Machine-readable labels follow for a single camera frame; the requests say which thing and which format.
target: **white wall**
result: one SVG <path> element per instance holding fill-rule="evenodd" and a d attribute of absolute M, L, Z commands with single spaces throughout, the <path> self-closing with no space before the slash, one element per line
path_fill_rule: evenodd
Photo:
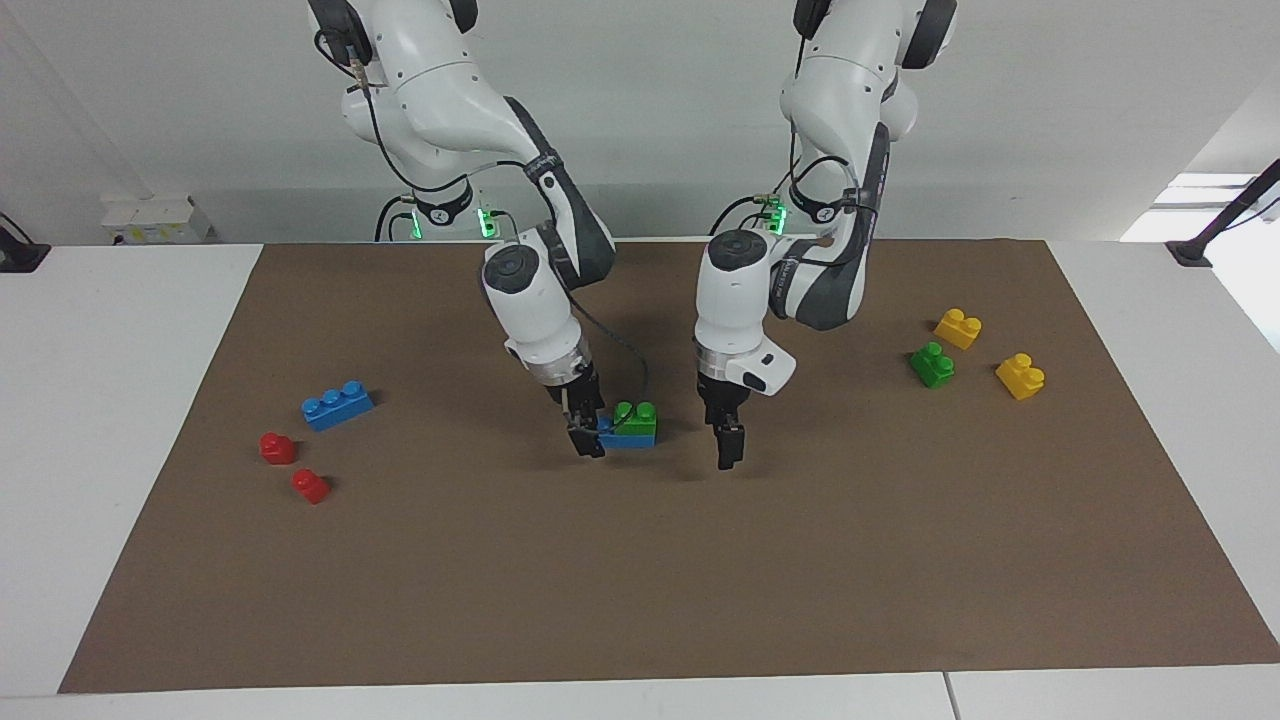
<path fill-rule="evenodd" d="M 1242 219 L 1253 215 L 1245 213 Z M 1152 210 L 1138 219 L 1121 240 L 1166 242 L 1190 240 L 1217 217 L 1216 210 Z M 1280 352 L 1280 223 L 1261 219 L 1228 231 L 1213 240 L 1206 258 L 1213 274 L 1267 342 Z"/>
<path fill-rule="evenodd" d="M 142 182 L 195 195 L 227 241 L 364 238 L 396 190 L 337 113 L 346 78 L 310 47 L 302 0 L 4 8 L 18 27 L 0 27 L 0 202 L 42 238 L 99 240 L 97 195 L 122 172 L 32 87 L 10 45 L 23 33 Z M 480 0 L 471 42 L 618 234 L 690 234 L 782 169 L 790 14 Z M 911 77 L 922 119 L 895 150 L 883 236 L 1117 237 L 1256 85 L 1234 68 L 1274 56 L 1280 4 L 965 0 L 959 22 Z M 518 174 L 480 184 L 524 224 L 544 214 Z"/>
<path fill-rule="evenodd" d="M 1190 172 L 1261 173 L 1280 158 L 1280 53 L 1271 69 L 1243 69 L 1261 85 L 1192 161 Z"/>

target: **white table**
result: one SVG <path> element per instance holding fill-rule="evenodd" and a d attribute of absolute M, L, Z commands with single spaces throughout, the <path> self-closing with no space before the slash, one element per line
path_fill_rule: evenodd
<path fill-rule="evenodd" d="M 1275 633 L 1280 356 L 1161 246 L 1052 250 Z M 0 277 L 0 717 L 1280 716 L 1280 665 L 50 697 L 259 251 L 58 249 Z"/>

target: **toy building block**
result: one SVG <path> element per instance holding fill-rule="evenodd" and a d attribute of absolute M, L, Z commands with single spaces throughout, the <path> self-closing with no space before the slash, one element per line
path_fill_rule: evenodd
<path fill-rule="evenodd" d="M 1005 383 L 1015 400 L 1027 400 L 1044 387 L 1044 370 L 1032 366 L 1032 356 L 1019 352 L 996 368 L 996 377 Z"/>
<path fill-rule="evenodd" d="M 929 389 L 947 384 L 956 374 L 955 363 L 942 354 L 942 346 L 931 342 L 911 355 L 911 369 Z"/>
<path fill-rule="evenodd" d="M 964 310 L 952 307 L 942 315 L 942 322 L 933 329 L 933 334 L 959 347 L 969 350 L 973 341 L 978 340 L 982 332 L 982 320 L 978 318 L 965 318 Z"/>
<path fill-rule="evenodd" d="M 319 398 L 302 402 L 302 418 L 312 430 L 321 432 L 374 409 L 374 401 L 360 380 L 351 380 L 342 389 L 325 391 Z"/>
<path fill-rule="evenodd" d="M 311 505 L 319 505 L 321 500 L 329 497 L 329 483 L 307 469 L 293 473 L 293 489 L 298 491 L 298 495 L 307 498 Z"/>
<path fill-rule="evenodd" d="M 600 418 L 596 423 L 600 447 L 604 450 L 644 450 L 657 445 L 657 436 L 623 436 L 613 432 L 613 419 Z"/>
<path fill-rule="evenodd" d="M 613 434 L 616 436 L 655 436 L 658 434 L 658 410 L 653 402 L 641 402 L 626 423 L 618 424 L 631 413 L 630 402 L 620 402 L 613 410 Z"/>
<path fill-rule="evenodd" d="M 297 445 L 284 437 L 275 433 L 266 433 L 257 441 L 257 451 L 262 455 L 262 460 L 266 460 L 271 465 L 292 465 L 298 457 Z"/>

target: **stacked blocks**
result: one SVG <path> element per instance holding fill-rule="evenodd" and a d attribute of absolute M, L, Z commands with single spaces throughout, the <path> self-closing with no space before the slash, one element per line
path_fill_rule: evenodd
<path fill-rule="evenodd" d="M 312 430 L 321 432 L 374 409 L 374 401 L 360 380 L 351 380 L 342 389 L 329 389 L 320 398 L 302 402 L 302 416 Z"/>
<path fill-rule="evenodd" d="M 952 307 L 942 315 L 942 322 L 933 329 L 933 334 L 959 347 L 969 350 L 969 346 L 978 340 L 982 332 L 982 320 L 978 318 L 965 318 L 964 310 Z"/>
<path fill-rule="evenodd" d="M 911 355 L 911 369 L 929 389 L 947 384 L 956 374 L 955 363 L 942 354 L 942 346 L 931 342 Z"/>
<path fill-rule="evenodd" d="M 1019 352 L 996 368 L 996 377 L 1005 383 L 1015 400 L 1027 400 L 1044 387 L 1044 372 L 1032 366 L 1032 356 Z"/>
<path fill-rule="evenodd" d="M 630 402 L 620 402 L 613 410 L 613 418 L 600 418 L 596 429 L 600 432 L 600 447 L 605 450 L 639 450 L 653 447 L 658 441 L 658 410 L 652 402 L 635 406 L 635 413 L 625 423 L 620 420 L 631 413 Z"/>

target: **red block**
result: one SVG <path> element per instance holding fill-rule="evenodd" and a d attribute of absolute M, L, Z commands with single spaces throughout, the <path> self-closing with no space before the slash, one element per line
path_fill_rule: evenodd
<path fill-rule="evenodd" d="M 305 468 L 293 473 L 293 489 L 298 491 L 311 505 L 316 505 L 329 496 L 329 483 Z"/>
<path fill-rule="evenodd" d="M 298 457 L 298 448 L 293 441 L 275 433 L 262 436 L 262 439 L 257 441 L 257 450 L 262 454 L 262 460 L 271 465 L 292 465 Z"/>

